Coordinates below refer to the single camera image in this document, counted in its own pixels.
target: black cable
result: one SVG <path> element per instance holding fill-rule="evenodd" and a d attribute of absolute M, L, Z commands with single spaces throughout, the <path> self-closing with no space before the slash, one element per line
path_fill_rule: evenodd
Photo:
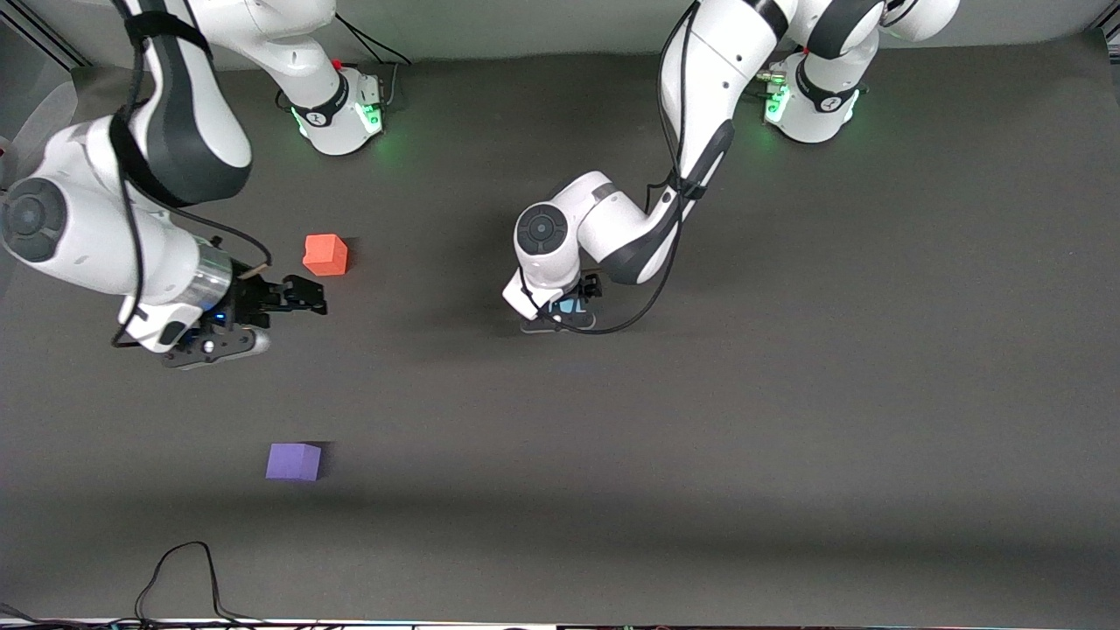
<path fill-rule="evenodd" d="M 122 18 L 129 17 L 128 7 L 124 6 L 124 0 L 113 0 L 113 6 L 121 13 Z M 136 113 L 137 103 L 140 101 L 140 85 L 143 81 L 143 49 L 140 46 L 133 46 L 132 54 L 132 77 L 129 84 L 129 95 L 128 100 L 124 102 L 124 106 L 119 112 L 120 117 L 123 119 L 124 127 L 128 128 L 132 122 L 132 114 Z M 134 210 L 132 207 L 132 198 L 129 196 L 128 177 L 124 173 L 124 164 L 121 161 L 120 157 L 116 158 L 116 180 L 121 186 L 121 201 L 124 205 L 124 220 L 129 224 L 129 233 L 132 237 L 132 252 L 136 257 L 137 266 L 137 282 L 136 291 L 133 294 L 134 298 L 132 300 L 132 309 L 129 312 L 129 316 L 124 318 L 120 327 L 116 328 L 116 333 L 110 340 L 110 345 L 113 348 L 137 348 L 140 344 L 138 342 L 121 342 L 121 337 L 124 336 L 129 324 L 132 319 L 140 313 L 140 299 L 143 297 L 143 245 L 140 241 L 140 226 L 137 224 L 137 217 Z"/>
<path fill-rule="evenodd" d="M 683 150 L 683 147 L 684 147 L 685 101 L 688 100 L 685 98 L 685 91 L 684 91 L 685 90 L 685 85 L 684 85 L 684 83 L 685 83 L 685 72 L 684 72 L 684 68 L 685 68 L 687 63 L 688 63 L 689 40 L 692 37 L 692 24 L 696 21 L 696 15 L 697 15 L 697 11 L 699 9 L 700 9 L 700 3 L 699 2 L 693 2 L 684 11 L 684 13 L 681 15 L 681 18 L 676 21 L 676 26 L 673 27 L 673 30 L 671 31 L 669 38 L 665 40 L 664 46 L 662 46 L 662 48 L 661 48 L 661 67 L 664 67 L 664 64 L 665 64 L 665 54 L 669 52 L 669 46 L 670 46 L 670 44 L 672 44 L 672 40 L 676 36 L 676 33 L 682 28 L 682 26 L 684 27 L 684 37 L 683 37 L 683 41 L 681 43 L 681 78 L 680 78 L 680 82 L 681 82 L 681 85 L 680 85 L 680 91 L 681 91 L 681 115 L 680 115 L 680 124 L 679 124 L 681 135 L 680 135 L 680 138 L 676 141 L 676 147 L 674 148 L 673 147 L 672 136 L 669 133 L 669 128 L 665 124 L 665 103 L 664 103 L 664 98 L 663 98 L 662 91 L 661 91 L 662 74 L 661 74 L 661 70 L 659 68 L 659 71 L 657 71 L 657 117 L 661 120 L 661 132 L 662 132 L 662 136 L 664 136 L 664 138 L 665 138 L 665 145 L 666 145 L 666 147 L 669 147 L 669 155 L 672 156 L 672 158 L 673 158 L 673 166 L 672 166 L 672 170 L 670 172 L 669 176 L 665 177 L 664 182 L 661 182 L 659 184 L 647 184 L 646 185 L 646 187 L 645 187 L 645 212 L 646 212 L 646 214 L 648 214 L 648 212 L 650 212 L 650 200 L 651 200 L 650 195 L 651 195 L 651 193 L 653 191 L 661 189 L 662 187 L 669 185 L 671 182 L 674 182 L 674 180 L 675 182 L 681 182 L 683 179 L 681 177 L 680 166 L 681 166 L 681 151 Z M 552 318 L 552 314 L 549 313 L 548 311 L 545 311 L 544 306 L 538 305 L 536 302 L 533 299 L 532 291 L 529 290 L 529 284 L 525 281 L 525 269 L 523 267 L 519 266 L 517 267 L 517 274 L 521 277 L 521 290 L 522 290 L 522 293 L 525 294 L 525 297 L 529 298 L 529 303 L 532 304 L 533 308 L 536 309 L 536 315 L 539 317 L 551 322 L 553 325 L 556 325 L 560 330 L 564 330 L 564 331 L 568 331 L 568 332 L 571 332 L 571 333 L 576 333 L 576 334 L 580 334 L 580 335 L 597 336 L 597 335 L 614 334 L 614 333 L 624 331 L 624 330 L 633 326 L 642 317 L 644 317 L 645 314 L 648 313 L 651 308 L 653 308 L 653 305 L 656 304 L 657 298 L 661 297 L 661 291 L 665 288 L 665 285 L 669 281 L 669 276 L 670 276 L 670 274 L 673 270 L 673 262 L 676 260 L 676 247 L 678 247 L 678 244 L 680 244 L 681 232 L 683 232 L 683 228 L 684 228 L 684 206 L 685 205 L 687 205 L 687 202 L 684 201 L 684 196 L 681 194 L 680 191 L 678 191 L 676 198 L 673 200 L 673 210 L 671 211 L 673 213 L 673 219 L 674 219 L 674 221 L 676 223 L 676 228 L 675 228 L 676 231 L 673 234 L 673 241 L 672 241 L 672 243 L 669 245 L 669 253 L 665 257 L 664 270 L 662 271 L 661 280 L 657 282 L 657 287 L 650 295 L 650 299 L 646 300 L 645 306 L 643 306 L 642 309 L 638 311 L 633 317 L 631 317 L 629 319 L 623 322 L 622 324 L 617 324 L 617 325 L 610 326 L 608 328 L 590 328 L 590 330 L 585 330 L 585 328 L 578 328 L 576 326 L 571 326 L 571 325 L 566 324 L 563 322 L 558 322 L 557 319 L 553 319 Z"/>
<path fill-rule="evenodd" d="M 373 58 L 377 59 L 379 64 L 384 64 L 385 63 L 385 59 L 382 59 L 381 55 L 379 55 L 376 50 L 374 50 L 373 48 L 371 48 L 370 45 L 365 43 L 365 39 L 362 39 L 362 36 L 357 34 L 357 30 L 355 30 L 354 27 L 352 27 L 349 25 L 349 22 L 347 22 L 346 20 L 344 20 L 342 17 L 338 17 L 338 19 L 351 31 L 351 35 L 354 36 L 354 39 L 357 39 L 357 43 L 361 44 L 362 46 L 364 46 L 365 49 L 368 50 L 371 55 L 373 55 Z"/>
<path fill-rule="evenodd" d="M 168 212 L 170 212 L 172 214 L 177 214 L 177 215 L 179 215 L 179 216 L 181 216 L 184 219 L 194 221 L 195 223 L 200 223 L 203 225 L 207 225 L 207 226 L 213 228 L 215 230 L 221 230 L 221 231 L 223 231 L 223 232 L 225 232 L 227 234 L 233 234 L 234 237 L 237 237 L 239 239 L 241 239 L 241 240 L 250 243 L 251 245 L 255 247 L 256 249 L 259 249 L 261 251 L 261 253 L 264 256 L 264 262 L 262 262 L 259 267 L 255 268 L 258 270 L 258 272 L 260 272 L 261 270 L 263 270 L 267 267 L 272 267 L 272 252 L 269 251 L 269 248 L 265 247 L 264 243 L 262 243 L 261 241 L 259 241 L 255 238 L 251 237 L 250 234 L 246 234 L 245 232 L 242 232 L 241 230 L 239 230 L 236 228 L 231 228 L 230 225 L 226 225 L 224 223 L 218 223 L 217 221 L 214 221 L 213 219 L 206 219 L 205 216 L 199 216 L 199 215 L 194 214 L 192 212 L 187 212 L 186 210 L 183 210 L 181 207 L 172 207 L 172 206 L 164 205 L 164 204 L 159 204 L 159 205 L 161 207 L 164 207 L 164 210 L 167 210 Z"/>
<path fill-rule="evenodd" d="M 286 108 L 286 106 L 283 106 L 283 105 L 280 104 L 280 96 L 283 96 L 283 95 L 284 95 L 283 94 L 283 90 L 277 90 L 277 95 L 276 95 L 276 98 L 272 99 L 272 103 L 276 104 L 277 109 L 280 110 L 280 111 L 283 111 L 283 112 L 290 111 L 288 108 Z"/>
<path fill-rule="evenodd" d="M 377 41 L 373 37 L 370 37 L 370 35 L 367 33 L 365 33 L 361 28 L 352 25 L 349 21 L 346 20 L 346 18 L 342 17 L 342 15 L 339 15 L 339 13 L 336 12 L 335 17 L 338 18 L 338 21 L 343 22 L 343 26 L 345 26 L 346 28 L 348 28 L 351 30 L 351 33 L 354 35 L 354 37 L 358 38 L 358 40 L 361 40 L 362 38 L 368 39 L 370 43 L 372 43 L 372 44 L 374 44 L 376 46 L 380 46 L 381 48 L 384 48 L 385 50 L 389 50 L 390 53 L 392 53 L 392 54 L 396 55 L 398 57 L 400 57 L 401 61 L 403 61 L 405 65 L 412 65 L 412 59 L 410 59 L 410 58 L 405 57 L 404 55 L 398 53 L 393 48 L 390 48 L 389 46 L 385 46 L 384 44 L 382 44 L 381 41 Z M 377 56 L 376 53 L 373 53 L 373 56 L 380 63 L 384 63 L 384 62 L 381 61 L 381 57 Z"/>
<path fill-rule="evenodd" d="M 370 630 L 379 630 L 381 624 L 373 623 L 351 623 L 347 626 L 297 626 L 295 622 L 271 622 L 271 621 L 252 621 L 243 622 L 237 620 L 200 620 L 200 621 L 160 621 L 157 619 L 134 619 L 134 618 L 122 618 L 114 619 L 112 621 L 88 623 L 74 619 L 34 619 L 27 618 L 21 621 L 26 623 L 8 623 L 0 624 L 0 629 L 3 630 L 264 630 L 264 629 L 283 629 L 283 630 L 342 630 L 343 628 L 370 628 Z"/>
<path fill-rule="evenodd" d="M 242 626 L 242 623 L 239 621 L 237 618 L 253 619 L 263 622 L 264 620 L 256 619 L 255 617 L 249 617 L 248 614 L 241 614 L 239 612 L 234 612 L 222 604 L 222 591 L 221 589 L 218 589 L 217 585 L 217 572 L 214 569 L 214 556 L 211 555 L 209 545 L 203 543 L 202 540 L 192 540 L 189 543 L 176 545 L 170 549 L 168 549 L 167 552 L 164 552 L 164 555 L 160 556 L 159 562 L 156 563 L 156 568 L 151 572 L 151 580 L 149 580 L 148 584 L 143 587 L 142 591 L 140 591 L 140 594 L 137 595 L 136 602 L 132 604 L 132 613 L 136 615 L 136 618 L 141 621 L 147 621 L 147 618 L 143 614 L 143 603 L 144 600 L 148 597 L 148 593 L 156 585 L 156 582 L 159 581 L 159 572 L 164 568 L 164 563 L 167 560 L 167 558 L 169 558 L 172 554 L 175 554 L 179 549 L 183 549 L 184 547 L 189 547 L 192 545 L 197 545 L 202 547 L 203 552 L 206 553 L 206 565 L 209 569 L 209 580 L 211 580 L 211 608 L 214 610 L 214 614 L 233 623 L 234 627 Z"/>
<path fill-rule="evenodd" d="M 21 629 L 38 628 L 41 630 L 46 629 L 69 629 L 69 630 L 97 630 L 103 628 L 111 628 L 112 626 L 124 623 L 128 621 L 134 621 L 131 618 L 120 618 L 105 623 L 85 623 L 82 621 L 74 621 L 71 619 L 37 619 L 26 612 L 17 609 L 11 604 L 0 602 L 0 614 L 7 614 L 9 617 L 15 617 L 30 623 L 31 626 L 21 626 Z"/>
<path fill-rule="evenodd" d="M 124 4 L 124 1 L 112 0 L 112 2 L 113 6 L 116 8 L 116 11 L 121 15 L 121 17 L 128 19 L 131 13 L 129 12 L 128 7 Z M 132 117 L 140 104 L 140 87 L 142 81 L 143 81 L 143 48 L 141 45 L 137 44 L 133 46 L 132 77 L 129 84 L 128 100 L 125 101 L 124 106 L 119 112 L 119 115 L 123 120 L 125 129 L 131 129 L 130 126 L 132 122 Z M 123 337 L 124 334 L 128 332 L 129 324 L 131 324 L 133 318 L 136 318 L 140 313 L 140 299 L 143 296 L 143 285 L 144 285 L 143 279 L 146 274 L 143 265 L 143 244 L 140 239 L 140 226 L 137 223 L 136 210 L 132 206 L 132 198 L 129 196 L 129 191 L 127 185 L 129 182 L 129 177 L 128 174 L 124 172 L 124 165 L 119 156 L 116 156 L 116 176 L 121 187 L 121 201 L 123 202 L 124 205 L 124 219 L 129 224 L 129 233 L 132 238 L 132 251 L 136 257 L 137 281 L 133 294 L 134 298 L 132 300 L 132 311 L 129 312 L 129 316 L 125 317 L 124 322 L 120 325 L 120 327 L 116 328 L 116 332 L 110 340 L 110 344 L 113 348 L 137 348 L 140 345 L 139 342 L 136 341 L 122 342 L 121 337 Z M 272 252 L 270 252 L 269 249 L 264 247 L 264 244 L 261 243 L 259 240 L 242 232 L 241 230 L 231 228 L 223 223 L 218 223 L 217 221 L 212 221 L 209 219 L 198 216 L 183 209 L 170 207 L 164 204 L 159 205 L 162 206 L 165 210 L 174 214 L 177 214 L 179 216 L 184 216 L 197 223 L 202 223 L 204 225 L 214 228 L 215 230 L 221 230 L 223 232 L 233 234 L 237 238 L 244 239 L 245 241 L 252 243 L 254 247 L 261 250 L 261 252 L 264 254 L 264 262 L 253 268 L 249 272 L 243 274 L 241 276 L 242 279 L 254 276 L 261 272 L 264 268 L 272 266 Z"/>

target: gray wall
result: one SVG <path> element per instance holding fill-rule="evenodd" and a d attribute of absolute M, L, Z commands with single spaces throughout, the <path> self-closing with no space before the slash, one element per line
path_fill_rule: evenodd
<path fill-rule="evenodd" d="M 0 136 L 9 140 L 69 73 L 7 25 L 0 26 Z"/>
<path fill-rule="evenodd" d="M 1043 41 L 1083 30 L 1110 0 L 961 0 L 930 46 Z M 339 12 L 416 58 L 500 58 L 551 53 L 651 53 L 688 0 L 338 0 Z M 131 63 L 108 0 L 37 0 L 36 9 L 101 64 Z M 316 37 L 332 56 L 367 53 L 337 22 Z M 888 45 L 900 43 L 890 41 Z M 225 50 L 220 67 L 251 67 Z"/>

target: black strap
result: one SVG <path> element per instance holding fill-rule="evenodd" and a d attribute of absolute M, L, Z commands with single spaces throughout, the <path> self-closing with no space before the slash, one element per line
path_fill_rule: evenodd
<path fill-rule="evenodd" d="M 327 127 L 347 101 L 349 101 L 349 81 L 346 81 L 346 75 L 338 73 L 338 89 L 329 101 L 314 108 L 301 108 L 296 104 L 291 108 L 311 127 Z"/>
<path fill-rule="evenodd" d="M 896 24 L 898 24 L 898 22 L 903 21 L 904 19 L 906 19 L 906 16 L 908 16 L 909 12 L 914 10 L 914 7 L 917 7 L 917 3 L 921 2 L 921 1 L 922 0 L 914 0 L 914 3 L 911 4 L 909 7 L 906 7 L 906 10 L 903 11 L 900 16 L 898 16 L 897 18 L 890 20 L 887 24 L 884 24 L 883 28 L 890 28 L 890 27 L 895 26 Z M 894 11 L 899 6 L 902 6 L 902 3 L 903 3 L 903 0 L 894 0 L 894 1 L 890 2 L 890 4 L 887 6 L 887 10 L 888 11 Z"/>
<path fill-rule="evenodd" d="M 678 195 L 693 202 L 702 200 L 703 194 L 708 192 L 708 186 L 681 177 L 675 168 L 669 174 L 669 187 L 676 191 Z"/>
<path fill-rule="evenodd" d="M 805 47 L 818 57 L 839 57 L 851 31 L 856 30 L 868 12 L 881 3 L 883 0 L 833 0 L 813 26 Z"/>
<path fill-rule="evenodd" d="M 160 35 L 170 35 L 202 48 L 206 56 L 214 58 L 209 44 L 197 28 L 167 11 L 144 11 L 124 20 L 124 30 L 134 48 L 142 48 L 143 40 Z"/>
<path fill-rule="evenodd" d="M 114 113 L 112 120 L 109 121 L 109 142 L 113 146 L 113 152 L 116 154 L 116 159 L 124 168 L 124 174 L 129 180 L 140 188 L 143 194 L 171 207 L 194 205 L 175 196 L 159 183 L 159 179 L 152 174 L 151 167 L 148 166 L 148 160 L 140 152 L 140 146 L 137 145 L 137 139 L 132 136 L 132 131 L 129 130 L 129 126 L 124 121 L 124 114 L 121 111 Z"/>
<path fill-rule="evenodd" d="M 809 80 L 809 74 L 805 72 L 805 59 L 808 57 L 802 57 L 801 63 L 797 64 L 797 72 L 795 74 L 797 89 L 801 93 L 805 95 L 806 99 L 813 102 L 813 106 L 820 113 L 832 113 L 839 110 L 848 99 L 851 99 L 852 94 L 859 90 L 859 86 L 844 90 L 843 92 L 830 92 L 812 81 Z"/>
<path fill-rule="evenodd" d="M 771 30 L 774 31 L 774 37 L 780 41 L 785 37 L 785 31 L 790 30 L 790 19 L 785 17 L 785 11 L 778 6 L 777 0 L 743 0 L 752 9 L 758 13 L 766 24 L 769 25 Z"/>

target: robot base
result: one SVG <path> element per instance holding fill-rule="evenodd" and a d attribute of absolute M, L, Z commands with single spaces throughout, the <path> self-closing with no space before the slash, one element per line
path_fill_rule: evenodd
<path fill-rule="evenodd" d="M 305 120 L 292 108 L 299 132 L 310 140 L 320 154 L 344 156 L 362 148 L 370 138 L 381 133 L 384 108 L 381 104 L 381 83 L 376 76 L 344 67 L 338 74 L 347 83 L 347 100 L 329 124 L 316 126 Z"/>
<path fill-rule="evenodd" d="M 775 75 L 793 77 L 797 65 L 802 63 L 800 53 L 790 56 L 785 61 L 772 64 L 769 72 Z M 782 84 L 774 84 L 775 92 L 766 101 L 766 111 L 763 114 L 766 122 L 777 127 L 787 138 L 806 145 L 816 145 L 831 140 L 840 128 L 851 120 L 852 108 L 859 99 L 859 92 L 852 98 L 841 102 L 837 99 L 839 106 L 836 111 L 821 113 L 816 111 L 813 101 L 806 98 L 797 89 L 797 85 L 790 78 Z"/>

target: blue object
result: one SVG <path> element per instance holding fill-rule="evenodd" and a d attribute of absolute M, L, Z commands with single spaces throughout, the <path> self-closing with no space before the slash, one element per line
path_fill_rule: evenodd
<path fill-rule="evenodd" d="M 569 315 L 572 313 L 585 313 L 584 305 L 576 298 L 562 299 L 554 303 L 552 306 L 559 308 L 561 313 L 567 313 Z"/>
<path fill-rule="evenodd" d="M 319 479 L 321 450 L 310 444 L 273 444 L 264 479 L 315 481 Z"/>

